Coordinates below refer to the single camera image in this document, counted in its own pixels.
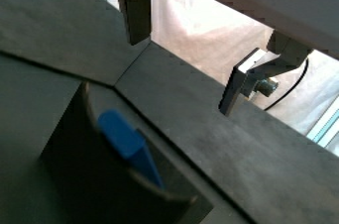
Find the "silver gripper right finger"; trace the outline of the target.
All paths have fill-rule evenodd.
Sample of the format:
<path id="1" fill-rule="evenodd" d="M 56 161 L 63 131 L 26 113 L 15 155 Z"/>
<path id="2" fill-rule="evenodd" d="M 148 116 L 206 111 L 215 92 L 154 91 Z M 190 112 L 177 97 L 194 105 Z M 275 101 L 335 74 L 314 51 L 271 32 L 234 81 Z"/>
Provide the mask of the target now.
<path id="1" fill-rule="evenodd" d="M 278 88 L 273 78 L 298 69 L 311 52 L 309 45 L 274 30 L 266 51 L 255 48 L 234 66 L 219 104 L 221 112 L 226 116 L 231 114 L 239 95 L 250 97 L 261 92 L 269 97 Z"/>

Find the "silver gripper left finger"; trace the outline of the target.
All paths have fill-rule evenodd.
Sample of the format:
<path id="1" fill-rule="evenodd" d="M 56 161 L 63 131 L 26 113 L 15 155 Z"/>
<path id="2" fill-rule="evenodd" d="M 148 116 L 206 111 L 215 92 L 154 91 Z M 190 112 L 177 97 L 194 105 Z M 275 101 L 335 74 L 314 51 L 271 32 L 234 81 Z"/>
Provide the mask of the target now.
<path id="1" fill-rule="evenodd" d="M 118 0 L 127 40 L 139 44 L 151 35 L 151 0 Z"/>

